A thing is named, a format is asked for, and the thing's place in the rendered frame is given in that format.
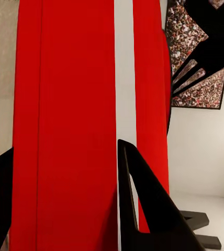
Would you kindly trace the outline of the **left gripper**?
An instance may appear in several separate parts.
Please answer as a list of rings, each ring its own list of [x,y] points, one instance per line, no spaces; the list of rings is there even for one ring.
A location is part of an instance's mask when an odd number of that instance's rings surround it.
[[[173,80],[175,80],[191,59],[197,62],[197,65],[173,85],[173,91],[177,90],[200,69],[205,70],[205,75],[177,93],[172,94],[173,98],[221,69],[224,69],[224,4],[217,10],[208,0],[187,0],[183,6],[192,20],[208,36],[208,39],[201,41],[176,71]]]

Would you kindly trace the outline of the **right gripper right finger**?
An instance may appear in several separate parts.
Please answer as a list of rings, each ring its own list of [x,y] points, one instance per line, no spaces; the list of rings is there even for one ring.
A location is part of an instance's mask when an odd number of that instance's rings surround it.
[[[118,140],[121,251],[206,251],[138,149]],[[150,233],[138,230],[130,174]]]

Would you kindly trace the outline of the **radio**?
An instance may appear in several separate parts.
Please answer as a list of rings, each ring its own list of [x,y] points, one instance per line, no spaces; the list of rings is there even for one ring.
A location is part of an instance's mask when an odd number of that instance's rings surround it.
[[[170,196],[172,94],[160,0],[20,0],[9,251],[121,251],[118,140]]]

